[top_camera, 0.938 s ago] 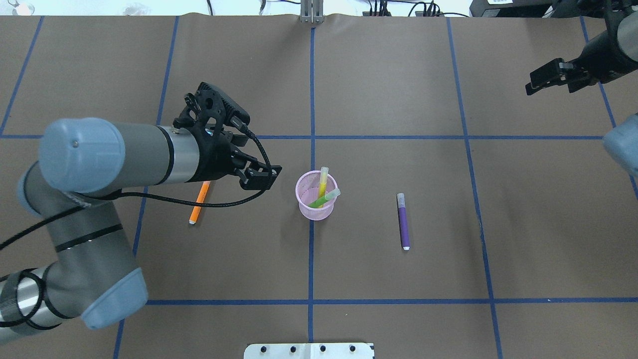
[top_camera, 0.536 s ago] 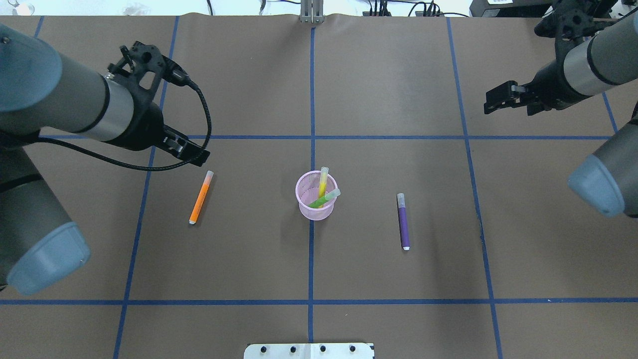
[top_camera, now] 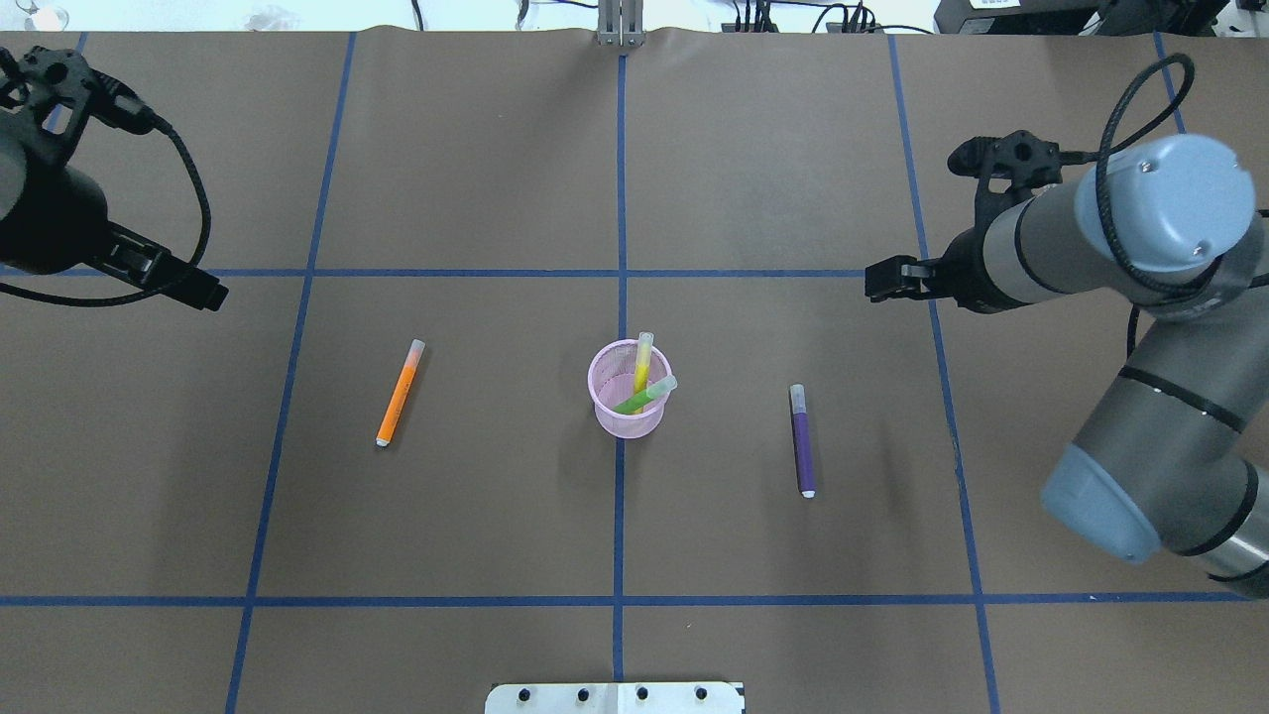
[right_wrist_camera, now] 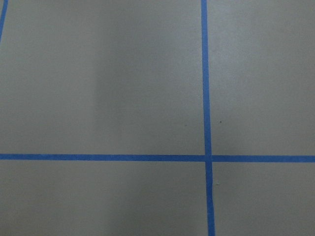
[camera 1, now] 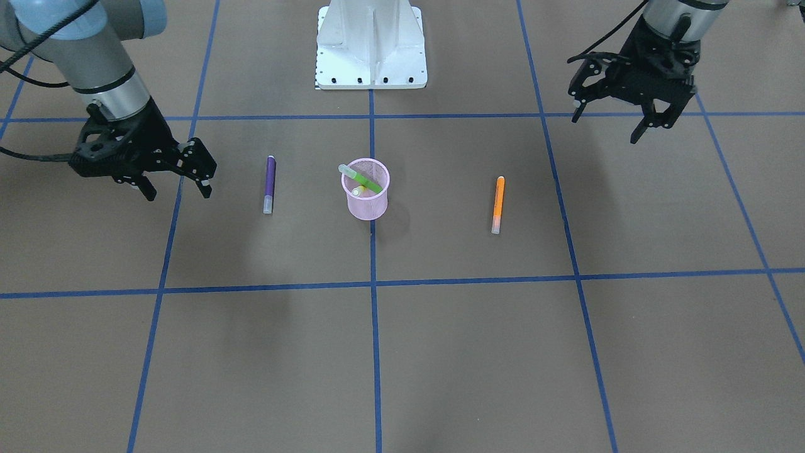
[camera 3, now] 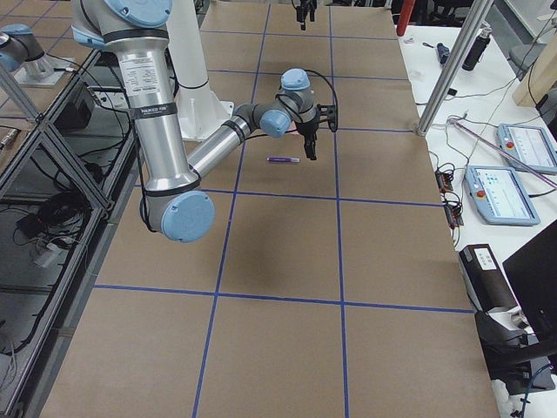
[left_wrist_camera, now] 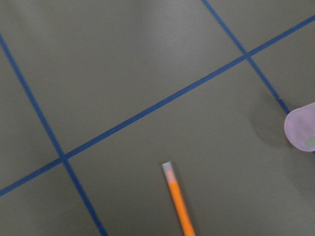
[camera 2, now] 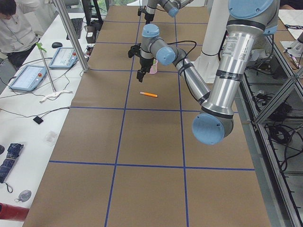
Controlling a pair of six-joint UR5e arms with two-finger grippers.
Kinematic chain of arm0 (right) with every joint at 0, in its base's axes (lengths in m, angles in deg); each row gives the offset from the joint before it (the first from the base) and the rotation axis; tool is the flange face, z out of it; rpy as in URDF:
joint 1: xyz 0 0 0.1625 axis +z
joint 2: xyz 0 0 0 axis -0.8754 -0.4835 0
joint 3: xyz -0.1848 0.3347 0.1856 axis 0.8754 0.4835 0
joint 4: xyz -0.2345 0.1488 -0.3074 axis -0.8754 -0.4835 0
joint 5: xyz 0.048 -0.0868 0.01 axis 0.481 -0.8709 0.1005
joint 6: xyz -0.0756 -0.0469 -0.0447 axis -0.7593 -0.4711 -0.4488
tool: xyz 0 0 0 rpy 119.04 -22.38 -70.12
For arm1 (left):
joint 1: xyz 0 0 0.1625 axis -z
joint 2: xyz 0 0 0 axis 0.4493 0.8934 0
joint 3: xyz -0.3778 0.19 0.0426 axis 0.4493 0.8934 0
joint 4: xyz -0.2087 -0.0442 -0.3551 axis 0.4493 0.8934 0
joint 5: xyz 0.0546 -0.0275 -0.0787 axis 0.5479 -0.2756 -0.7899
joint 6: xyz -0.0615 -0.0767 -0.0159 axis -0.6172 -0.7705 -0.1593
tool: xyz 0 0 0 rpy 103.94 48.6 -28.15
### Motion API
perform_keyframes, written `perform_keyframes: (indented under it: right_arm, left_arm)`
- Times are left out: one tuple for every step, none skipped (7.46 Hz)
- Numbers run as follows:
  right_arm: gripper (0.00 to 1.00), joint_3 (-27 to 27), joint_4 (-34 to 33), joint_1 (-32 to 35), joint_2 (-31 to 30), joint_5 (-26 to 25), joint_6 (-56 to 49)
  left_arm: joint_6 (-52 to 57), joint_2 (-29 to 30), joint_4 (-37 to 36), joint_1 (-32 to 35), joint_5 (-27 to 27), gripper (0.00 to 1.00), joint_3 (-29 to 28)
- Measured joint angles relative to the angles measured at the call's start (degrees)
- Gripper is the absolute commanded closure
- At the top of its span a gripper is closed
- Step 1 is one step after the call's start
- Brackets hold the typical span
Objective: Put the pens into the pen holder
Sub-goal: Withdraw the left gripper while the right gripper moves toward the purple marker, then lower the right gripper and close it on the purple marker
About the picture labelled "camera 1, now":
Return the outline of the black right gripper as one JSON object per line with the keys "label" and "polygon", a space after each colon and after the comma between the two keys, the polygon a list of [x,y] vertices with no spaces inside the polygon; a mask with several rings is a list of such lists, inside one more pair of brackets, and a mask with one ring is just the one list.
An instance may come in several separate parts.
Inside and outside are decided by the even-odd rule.
{"label": "black right gripper", "polygon": [[87,112],[89,118],[68,160],[78,175],[129,181],[147,201],[155,201],[157,189],[145,172],[182,172],[204,199],[212,196],[218,163],[201,138],[179,144],[154,100],[123,120],[106,118],[98,101],[90,103]]}

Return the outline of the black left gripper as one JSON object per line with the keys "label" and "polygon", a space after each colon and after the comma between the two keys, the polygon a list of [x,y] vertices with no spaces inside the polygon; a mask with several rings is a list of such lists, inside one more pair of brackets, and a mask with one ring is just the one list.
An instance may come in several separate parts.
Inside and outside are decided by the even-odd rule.
{"label": "black left gripper", "polygon": [[[663,35],[640,17],[620,52],[569,58],[567,63],[581,62],[567,89],[575,106],[572,122],[578,122],[592,101],[612,97],[641,106],[642,119],[630,143],[638,143],[649,128],[672,128],[696,93],[692,73],[701,59],[701,44],[682,40],[692,26],[692,15],[681,15],[672,18],[669,35]],[[656,100],[667,108],[657,111]]]}

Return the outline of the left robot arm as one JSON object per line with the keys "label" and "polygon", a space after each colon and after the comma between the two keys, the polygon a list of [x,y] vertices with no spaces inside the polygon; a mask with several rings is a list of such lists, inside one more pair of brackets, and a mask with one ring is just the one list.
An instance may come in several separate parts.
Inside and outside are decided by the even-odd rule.
{"label": "left robot arm", "polygon": [[577,123],[592,101],[614,98],[640,106],[642,118],[630,143],[650,128],[670,129],[697,94],[694,71],[701,40],[726,1],[642,1],[583,52],[567,92]]}

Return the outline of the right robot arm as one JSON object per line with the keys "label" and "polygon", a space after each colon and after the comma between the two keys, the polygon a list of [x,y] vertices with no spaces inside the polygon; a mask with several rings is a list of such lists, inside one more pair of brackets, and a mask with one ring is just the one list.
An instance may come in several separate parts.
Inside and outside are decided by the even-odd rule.
{"label": "right robot arm", "polygon": [[161,34],[167,26],[163,1],[3,1],[2,48],[11,55],[2,71],[26,55],[48,61],[63,75],[61,87],[75,92],[88,114],[69,153],[8,157],[66,163],[81,177],[110,177],[152,201],[149,172],[172,172],[196,184],[205,198],[218,165],[196,137],[184,143],[172,134],[143,78],[123,46],[127,40]]}

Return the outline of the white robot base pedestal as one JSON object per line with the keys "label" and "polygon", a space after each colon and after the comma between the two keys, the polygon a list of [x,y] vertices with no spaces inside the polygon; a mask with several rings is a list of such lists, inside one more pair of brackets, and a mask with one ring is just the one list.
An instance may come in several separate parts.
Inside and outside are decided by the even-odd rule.
{"label": "white robot base pedestal", "polygon": [[316,45],[317,89],[428,85],[423,15],[408,1],[331,1],[317,13]]}

